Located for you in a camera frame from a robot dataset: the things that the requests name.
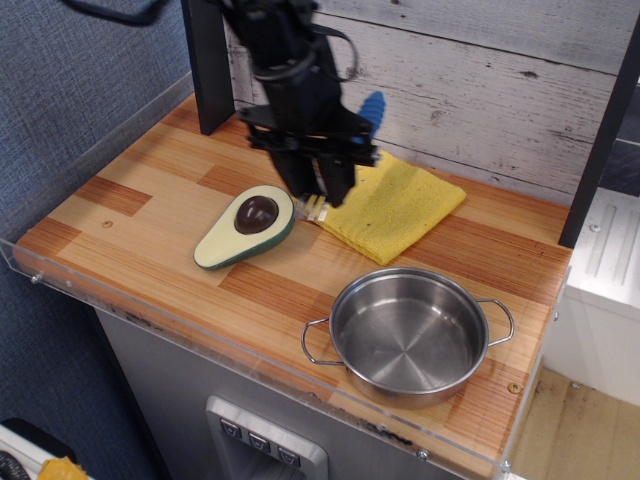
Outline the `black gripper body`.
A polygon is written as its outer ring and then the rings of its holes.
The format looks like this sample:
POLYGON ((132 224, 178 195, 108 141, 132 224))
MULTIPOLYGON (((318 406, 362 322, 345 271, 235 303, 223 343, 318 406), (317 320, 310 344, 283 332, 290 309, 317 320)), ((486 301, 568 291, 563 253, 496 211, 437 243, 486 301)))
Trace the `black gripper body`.
POLYGON ((306 56, 276 68, 253 68, 268 103, 240 111, 252 145, 272 151, 342 156, 373 166, 377 148, 368 139, 371 124, 342 105, 341 84, 326 39, 314 42, 306 56))

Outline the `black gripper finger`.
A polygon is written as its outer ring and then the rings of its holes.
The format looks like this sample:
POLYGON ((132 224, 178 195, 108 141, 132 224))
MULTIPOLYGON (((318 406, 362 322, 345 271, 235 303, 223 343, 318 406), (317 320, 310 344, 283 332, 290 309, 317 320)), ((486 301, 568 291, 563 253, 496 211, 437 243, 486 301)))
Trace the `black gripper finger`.
POLYGON ((340 207, 355 185, 354 164, 330 155, 319 155, 317 164, 328 202, 340 207))
POLYGON ((318 193, 312 159, 298 151, 271 151, 271 161, 289 192, 296 198, 318 193))

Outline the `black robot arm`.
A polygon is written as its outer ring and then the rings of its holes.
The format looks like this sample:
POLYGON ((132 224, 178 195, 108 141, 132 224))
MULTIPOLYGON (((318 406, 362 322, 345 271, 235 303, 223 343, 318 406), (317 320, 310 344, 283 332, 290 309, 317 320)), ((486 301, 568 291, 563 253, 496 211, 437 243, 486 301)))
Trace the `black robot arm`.
POLYGON ((251 146, 269 154, 295 197, 341 206, 356 168, 375 163, 378 125, 342 103, 346 80, 329 40, 347 35, 314 23, 314 1, 222 1, 219 8, 268 100, 239 113, 251 146))

